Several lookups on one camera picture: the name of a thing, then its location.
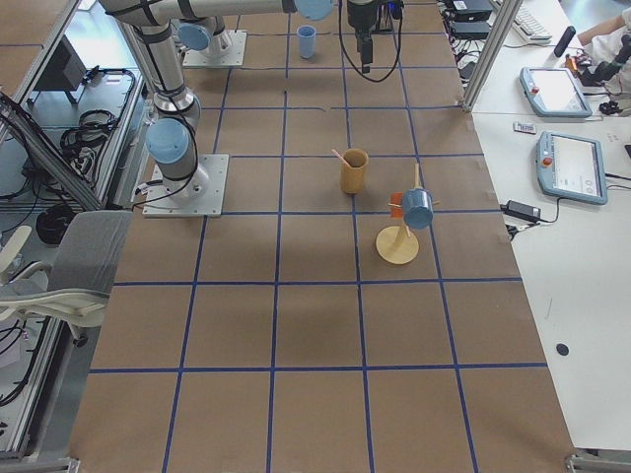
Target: white table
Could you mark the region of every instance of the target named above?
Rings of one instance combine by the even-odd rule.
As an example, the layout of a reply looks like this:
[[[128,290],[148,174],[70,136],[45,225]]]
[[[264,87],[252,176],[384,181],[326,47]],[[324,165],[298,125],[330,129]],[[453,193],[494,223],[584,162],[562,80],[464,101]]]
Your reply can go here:
[[[555,39],[565,30],[557,2],[524,4]],[[503,48],[473,113],[500,202],[540,207],[546,220],[554,218],[556,199],[536,180],[541,131],[598,139],[605,170],[631,175],[623,146],[631,143],[631,118],[544,120],[532,112],[519,71],[558,62],[552,48]],[[515,120],[534,123],[539,133],[513,132]],[[574,446],[631,450],[631,192],[609,191],[605,206],[562,201],[557,223],[519,234],[513,249]],[[558,343],[568,356],[557,353]]]

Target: blue cup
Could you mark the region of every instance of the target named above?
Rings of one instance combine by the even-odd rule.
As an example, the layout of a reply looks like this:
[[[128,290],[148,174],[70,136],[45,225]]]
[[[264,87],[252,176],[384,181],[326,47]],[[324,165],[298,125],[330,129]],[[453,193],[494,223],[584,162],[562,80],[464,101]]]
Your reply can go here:
[[[410,189],[403,194],[403,221],[411,229],[421,230],[429,227],[434,219],[432,196],[421,188]]]
[[[310,25],[304,25],[299,27],[296,33],[300,57],[309,59],[316,52],[316,29]]]

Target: keyboard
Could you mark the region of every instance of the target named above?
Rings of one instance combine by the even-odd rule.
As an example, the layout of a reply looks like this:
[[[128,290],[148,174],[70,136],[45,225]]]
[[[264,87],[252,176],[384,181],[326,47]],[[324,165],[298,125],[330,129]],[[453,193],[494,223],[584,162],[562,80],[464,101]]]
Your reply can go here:
[[[499,9],[503,0],[491,0],[493,6]],[[513,20],[513,30],[528,44],[548,44],[552,34],[544,28],[524,5],[520,7]]]

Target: person's arm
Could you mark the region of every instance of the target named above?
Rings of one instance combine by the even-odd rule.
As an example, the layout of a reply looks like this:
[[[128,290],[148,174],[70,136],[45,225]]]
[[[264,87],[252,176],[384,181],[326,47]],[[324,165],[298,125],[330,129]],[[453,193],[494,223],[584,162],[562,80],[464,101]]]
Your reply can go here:
[[[597,24],[595,27],[590,28],[589,30],[582,32],[578,35],[578,39],[583,46],[592,42],[594,36],[601,36],[604,34],[610,34],[615,32],[616,30],[624,27],[626,24],[624,22],[624,18],[622,15],[618,15],[617,17],[610,18],[609,20],[605,20],[602,23]]]

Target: blue joint cap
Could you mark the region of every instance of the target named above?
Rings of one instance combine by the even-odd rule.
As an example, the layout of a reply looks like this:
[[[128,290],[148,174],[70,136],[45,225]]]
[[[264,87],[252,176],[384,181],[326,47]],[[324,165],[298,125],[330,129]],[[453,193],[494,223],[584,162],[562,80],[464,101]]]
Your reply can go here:
[[[190,143],[188,130],[173,118],[161,118],[147,130],[147,149],[162,165],[172,165],[181,160]]]
[[[333,9],[331,0],[294,0],[294,3],[298,13],[315,22],[326,18]]]
[[[212,39],[205,28],[191,23],[182,23],[177,30],[177,35],[184,46],[195,51],[206,49]]]
[[[431,194],[421,188],[410,189],[401,200],[403,221],[410,229],[421,230],[429,227],[434,220]]]

